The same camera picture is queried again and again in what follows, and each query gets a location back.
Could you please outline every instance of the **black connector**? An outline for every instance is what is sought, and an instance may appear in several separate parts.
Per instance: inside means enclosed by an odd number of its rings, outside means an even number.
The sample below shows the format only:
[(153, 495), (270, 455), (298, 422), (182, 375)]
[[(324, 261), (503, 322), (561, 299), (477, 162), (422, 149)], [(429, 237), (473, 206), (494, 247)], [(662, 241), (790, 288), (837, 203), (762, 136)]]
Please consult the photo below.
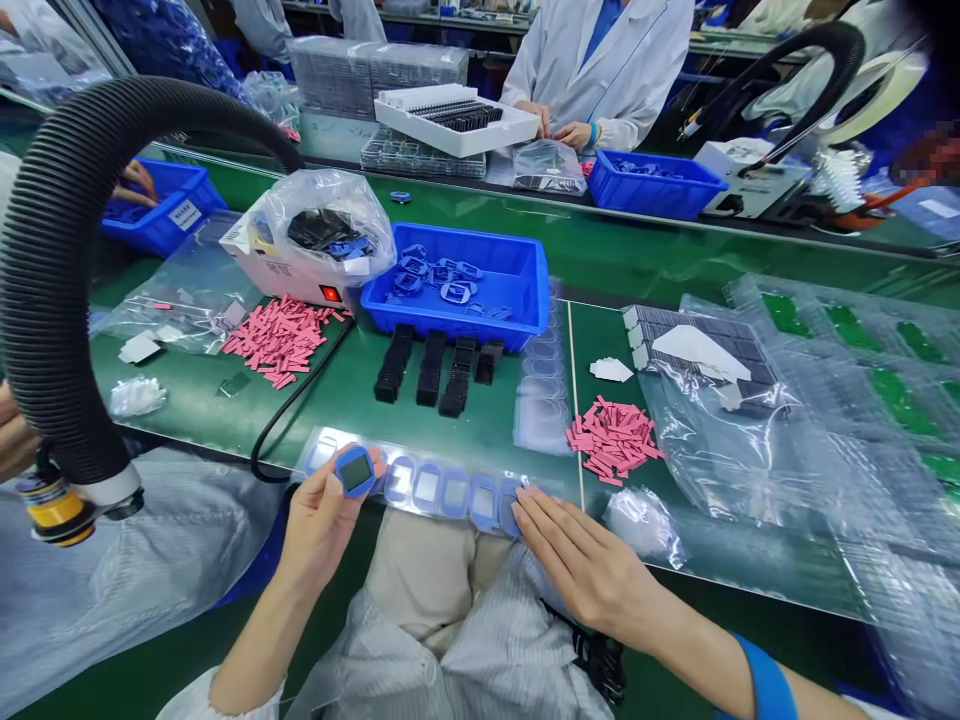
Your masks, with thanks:
[(373, 396), (380, 402), (392, 405), (400, 397), (400, 385), (413, 350), (413, 334), (412, 325), (397, 325), (394, 328), (393, 340), (383, 356), (383, 365), (373, 386)]
[(480, 349), (477, 372), (473, 376), (479, 385), (493, 385), (493, 374), (503, 357), (503, 340), (491, 340)]
[(423, 360), (420, 363), (420, 382), (417, 383), (417, 405), (436, 407), (440, 396), (440, 371), (443, 367), (443, 352), (447, 336), (437, 330), (427, 335)]
[(443, 397), (440, 398), (440, 414), (444, 417), (458, 418), (467, 408), (467, 391), (470, 388), (470, 374), (476, 349), (476, 339), (464, 336), (457, 338), (450, 378), (447, 380)]

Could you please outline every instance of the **blue wristband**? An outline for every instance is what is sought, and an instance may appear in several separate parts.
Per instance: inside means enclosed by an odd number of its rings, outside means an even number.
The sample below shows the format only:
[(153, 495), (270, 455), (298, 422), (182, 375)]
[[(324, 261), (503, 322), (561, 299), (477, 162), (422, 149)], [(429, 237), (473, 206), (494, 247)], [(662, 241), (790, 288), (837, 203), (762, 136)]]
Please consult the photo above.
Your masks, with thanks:
[(793, 692), (780, 666), (749, 640), (744, 640), (736, 634), (733, 636), (743, 648), (747, 663), (750, 665), (757, 720), (799, 720), (797, 706), (793, 701)]

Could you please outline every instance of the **fume extractor hose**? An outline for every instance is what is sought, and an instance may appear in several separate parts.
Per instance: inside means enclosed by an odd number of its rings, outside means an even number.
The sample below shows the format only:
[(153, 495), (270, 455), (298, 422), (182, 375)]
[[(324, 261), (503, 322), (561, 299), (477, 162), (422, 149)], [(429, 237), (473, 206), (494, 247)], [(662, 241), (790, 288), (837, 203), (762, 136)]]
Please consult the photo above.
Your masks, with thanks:
[(842, 21), (823, 23), (794, 35), (748, 67), (736, 80), (731, 80), (717, 97), (694, 113), (680, 130), (680, 139), (693, 135), (700, 127), (715, 121), (751, 82), (768, 72), (788, 55), (811, 47), (823, 48), (833, 57), (833, 72), (817, 101), (793, 129), (770, 151), (760, 166), (775, 163), (792, 146), (793, 141), (818, 123), (840, 102), (850, 87), (866, 53), (866, 40), (859, 29)]
[(153, 140), (190, 130), (258, 142), (288, 173), (305, 167), (279, 129), (236, 100), (180, 80), (128, 77), (74, 96), (43, 123), (4, 220), (0, 342), (13, 396), (66, 482), (114, 517), (138, 509), (142, 491), (94, 381), (88, 249), (127, 164)]

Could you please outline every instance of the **white plastic tray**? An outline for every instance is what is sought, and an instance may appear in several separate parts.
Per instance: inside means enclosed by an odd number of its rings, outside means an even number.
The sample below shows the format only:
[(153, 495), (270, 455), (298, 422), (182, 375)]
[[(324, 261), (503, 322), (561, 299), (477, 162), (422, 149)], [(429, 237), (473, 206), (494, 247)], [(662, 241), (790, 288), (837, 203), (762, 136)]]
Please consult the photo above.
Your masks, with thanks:
[[(481, 130), (456, 132), (403, 109), (405, 107), (416, 109), (423, 105), (449, 102), (451, 97), (471, 99), (501, 108), (503, 119), (490, 123)], [(373, 105), (379, 122), (457, 158), (478, 155), (533, 140), (540, 127), (540, 118), (536, 115), (486, 100), (479, 97), (474, 88), (457, 85), (388, 90), (381, 92), (380, 97), (373, 101)]]

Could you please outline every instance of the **blue bin label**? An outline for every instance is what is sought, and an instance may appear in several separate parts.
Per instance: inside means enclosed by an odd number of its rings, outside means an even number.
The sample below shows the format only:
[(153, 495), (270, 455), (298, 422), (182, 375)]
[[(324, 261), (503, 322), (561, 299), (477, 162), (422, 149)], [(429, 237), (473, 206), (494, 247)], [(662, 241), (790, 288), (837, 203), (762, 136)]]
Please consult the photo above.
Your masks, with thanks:
[(203, 213), (192, 202), (184, 200), (167, 217), (173, 220), (181, 230), (189, 230), (197, 220), (203, 217)]

